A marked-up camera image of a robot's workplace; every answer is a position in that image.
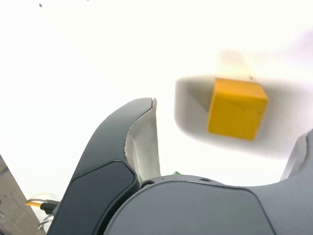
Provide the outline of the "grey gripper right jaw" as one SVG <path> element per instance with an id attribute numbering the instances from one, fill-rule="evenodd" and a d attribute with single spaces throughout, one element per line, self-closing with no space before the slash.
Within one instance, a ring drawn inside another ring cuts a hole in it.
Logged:
<path id="1" fill-rule="evenodd" d="M 107 235 L 310 235 L 313 232 L 313 134 L 296 142 L 289 176 L 275 184 L 233 187 L 202 180 L 161 181 L 128 199 Z"/>

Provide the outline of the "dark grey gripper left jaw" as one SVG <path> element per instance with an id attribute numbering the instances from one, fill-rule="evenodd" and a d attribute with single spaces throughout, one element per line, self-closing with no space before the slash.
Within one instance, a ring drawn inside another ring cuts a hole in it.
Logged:
<path id="1" fill-rule="evenodd" d="M 110 114 L 89 140 L 58 206 L 50 235 L 101 235 L 118 208 L 160 176 L 157 100 L 139 98 Z"/>

